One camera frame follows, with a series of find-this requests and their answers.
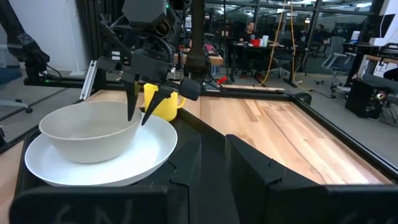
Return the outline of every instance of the yellow mug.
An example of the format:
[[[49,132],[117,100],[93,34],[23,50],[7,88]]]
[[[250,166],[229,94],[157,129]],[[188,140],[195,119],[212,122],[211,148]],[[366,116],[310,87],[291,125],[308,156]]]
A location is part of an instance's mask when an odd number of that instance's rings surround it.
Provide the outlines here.
[[[145,111],[147,111],[149,103],[154,97],[155,91],[158,88],[152,84],[144,85],[144,101]],[[165,119],[166,121],[172,121],[177,116],[177,109],[183,107],[186,98],[182,97],[181,102],[178,103],[178,93],[173,92],[170,98],[164,99],[154,110],[153,114]]]

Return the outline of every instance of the chair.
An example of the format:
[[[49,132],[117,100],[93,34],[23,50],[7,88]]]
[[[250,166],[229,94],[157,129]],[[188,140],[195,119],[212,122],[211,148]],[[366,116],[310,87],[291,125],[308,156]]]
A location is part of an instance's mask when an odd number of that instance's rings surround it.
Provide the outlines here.
[[[344,53],[343,43],[345,41],[346,39],[342,37],[332,37],[329,57],[322,64],[322,68],[333,72],[333,81],[331,82],[332,86],[338,81],[340,75],[349,74],[353,64],[353,59],[356,56],[356,54],[353,53]],[[324,82],[325,80],[316,80],[317,85],[320,83],[323,84]]]
[[[9,82],[20,77],[22,77],[22,73],[18,69],[0,68],[0,90],[4,89]],[[22,103],[22,100],[0,100],[0,106],[18,106],[25,108],[26,113],[33,112],[29,105]]]
[[[290,31],[279,31],[277,42],[286,48],[292,48],[292,33]],[[282,72],[286,75],[290,75],[290,71],[283,68],[284,65],[289,65],[293,60],[291,53],[283,53],[276,51],[274,53],[274,60],[279,67],[269,70],[270,72],[278,72],[278,78],[282,76]]]

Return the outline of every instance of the white plate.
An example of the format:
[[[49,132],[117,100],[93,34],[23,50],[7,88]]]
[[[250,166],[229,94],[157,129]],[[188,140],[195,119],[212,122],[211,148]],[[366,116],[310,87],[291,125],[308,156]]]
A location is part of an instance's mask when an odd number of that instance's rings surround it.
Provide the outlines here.
[[[120,187],[153,173],[169,158],[176,144],[174,127],[160,117],[150,116],[144,126],[139,126],[130,148],[114,159],[96,164],[70,162],[41,134],[26,150],[25,164],[52,186]]]

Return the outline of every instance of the wooden table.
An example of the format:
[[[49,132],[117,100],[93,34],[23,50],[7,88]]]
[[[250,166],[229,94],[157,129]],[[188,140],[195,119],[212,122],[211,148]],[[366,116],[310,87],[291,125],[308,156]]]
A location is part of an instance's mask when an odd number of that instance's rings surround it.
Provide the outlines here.
[[[126,94],[102,90],[87,101],[99,100],[126,102]],[[142,95],[137,106],[143,106]],[[316,183],[391,184],[291,102],[202,96],[198,101],[187,100],[184,109],[220,133],[237,135]],[[20,142],[0,156],[0,223],[8,223],[7,213],[14,195],[22,145]]]
[[[381,57],[372,56],[372,55],[367,55],[367,56],[366,56],[366,60],[372,60],[372,61],[380,62],[381,59],[383,59],[383,62],[386,62],[386,63],[394,63],[394,64],[397,64],[397,65],[398,65],[398,60],[396,60],[396,59],[381,58]]]

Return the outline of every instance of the ceiling light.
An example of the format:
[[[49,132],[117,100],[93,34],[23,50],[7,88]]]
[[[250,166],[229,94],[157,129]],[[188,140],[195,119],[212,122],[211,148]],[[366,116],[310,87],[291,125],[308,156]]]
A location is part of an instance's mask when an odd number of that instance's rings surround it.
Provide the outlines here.
[[[371,2],[369,2],[369,3],[359,3],[359,4],[356,5],[356,7],[368,7],[368,6],[371,6],[371,5],[372,5]]]

